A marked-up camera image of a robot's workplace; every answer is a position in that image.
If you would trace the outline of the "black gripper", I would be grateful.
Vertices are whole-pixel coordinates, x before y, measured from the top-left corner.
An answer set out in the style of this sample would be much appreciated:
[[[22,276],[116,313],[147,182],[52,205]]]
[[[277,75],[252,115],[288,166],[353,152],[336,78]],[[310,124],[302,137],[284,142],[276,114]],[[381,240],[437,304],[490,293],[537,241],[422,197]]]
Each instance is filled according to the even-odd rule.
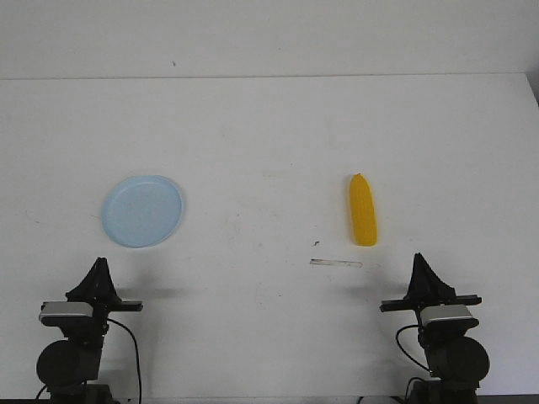
[[[448,301],[425,302],[417,300],[420,292],[420,280],[422,284],[422,291],[426,299]],[[455,289],[443,282],[427,263],[424,256],[417,252],[414,254],[412,274],[404,299],[383,300],[379,306],[379,309],[382,313],[413,311],[418,319],[418,322],[421,324],[419,313],[425,307],[441,305],[465,305],[468,309],[469,306],[477,306],[481,303],[482,298],[478,295],[456,296]]]
[[[101,295],[96,295],[101,263]],[[140,312],[143,309],[143,303],[140,300],[122,300],[118,296],[110,275],[107,258],[97,258],[79,285],[66,293],[66,298],[68,302],[87,303],[93,309],[90,317],[67,322],[66,337],[102,337],[109,330],[110,313]]]

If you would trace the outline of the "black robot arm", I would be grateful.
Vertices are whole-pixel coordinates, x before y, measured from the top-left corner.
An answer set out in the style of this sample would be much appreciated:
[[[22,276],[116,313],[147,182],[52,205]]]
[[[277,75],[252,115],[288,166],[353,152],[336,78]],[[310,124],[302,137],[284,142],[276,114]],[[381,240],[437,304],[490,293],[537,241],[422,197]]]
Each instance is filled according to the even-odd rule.
[[[424,256],[414,254],[406,295],[400,300],[384,300],[380,311],[412,311],[416,322],[399,328],[395,342],[401,352],[425,370],[430,378],[409,379],[400,403],[477,403],[477,389],[490,369],[484,346],[467,336],[479,320],[468,310],[482,303],[478,295],[458,295],[430,267]],[[426,363],[415,359],[402,345],[401,334],[417,331]]]
[[[110,317],[116,312],[140,312],[138,300],[122,300],[115,289],[106,258],[97,258],[92,267],[63,301],[41,304],[39,321],[57,327],[63,338],[50,343],[40,353],[36,374],[41,392],[50,394],[50,403],[116,403],[107,384],[98,384],[104,338],[111,324],[125,330],[135,352],[137,401],[142,402],[141,363],[134,332]]]

